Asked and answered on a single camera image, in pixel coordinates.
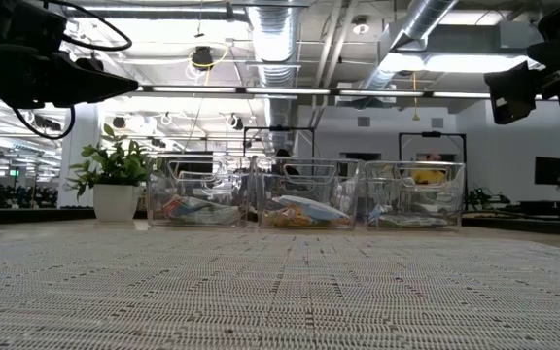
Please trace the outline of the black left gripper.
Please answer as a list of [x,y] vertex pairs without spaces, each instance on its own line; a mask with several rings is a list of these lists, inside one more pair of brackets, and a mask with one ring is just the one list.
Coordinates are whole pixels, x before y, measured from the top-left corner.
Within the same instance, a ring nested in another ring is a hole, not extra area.
[[138,82],[104,70],[96,58],[73,61],[60,52],[64,30],[13,31],[0,36],[0,99],[12,108],[36,109],[51,103],[70,108],[138,89]]

